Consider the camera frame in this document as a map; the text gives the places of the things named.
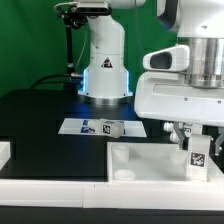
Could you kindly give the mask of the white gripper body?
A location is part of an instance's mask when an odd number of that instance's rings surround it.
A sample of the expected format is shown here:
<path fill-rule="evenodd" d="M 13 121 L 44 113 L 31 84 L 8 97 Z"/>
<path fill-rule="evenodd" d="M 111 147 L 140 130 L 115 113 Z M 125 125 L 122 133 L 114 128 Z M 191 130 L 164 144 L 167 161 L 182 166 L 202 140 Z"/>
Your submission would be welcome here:
<path fill-rule="evenodd" d="M 141 118 L 224 127 L 224 88 L 194 88 L 179 73 L 145 72 L 134 110 Z"/>

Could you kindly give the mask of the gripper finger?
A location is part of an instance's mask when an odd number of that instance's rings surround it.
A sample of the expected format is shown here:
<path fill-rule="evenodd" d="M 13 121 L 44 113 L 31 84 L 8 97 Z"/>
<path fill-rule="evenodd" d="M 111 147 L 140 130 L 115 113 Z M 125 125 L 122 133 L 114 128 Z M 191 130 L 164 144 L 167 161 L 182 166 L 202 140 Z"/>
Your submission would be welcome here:
<path fill-rule="evenodd" d="M 174 123 L 174 131 L 179 138 L 179 146 L 181 149 L 186 150 L 188 148 L 188 140 L 189 138 L 185 134 L 184 124 L 180 122 Z"/>
<path fill-rule="evenodd" d="M 219 136 L 215 141 L 215 155 L 219 155 L 222 150 L 222 143 L 224 142 L 224 129 L 219 129 Z"/>

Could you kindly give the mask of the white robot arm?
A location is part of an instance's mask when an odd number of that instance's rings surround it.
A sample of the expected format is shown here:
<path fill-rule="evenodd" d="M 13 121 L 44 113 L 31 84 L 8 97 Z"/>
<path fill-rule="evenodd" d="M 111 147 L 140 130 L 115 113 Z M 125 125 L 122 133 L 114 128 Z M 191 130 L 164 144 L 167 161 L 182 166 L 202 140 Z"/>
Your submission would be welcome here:
<path fill-rule="evenodd" d="M 124 29 L 113 8 L 133 0 L 85 0 L 90 64 L 79 93 L 97 103 L 131 95 L 123 65 Z M 157 18 L 177 34 L 175 46 L 143 57 L 134 109 L 138 116 L 224 130 L 224 0 L 157 0 Z"/>

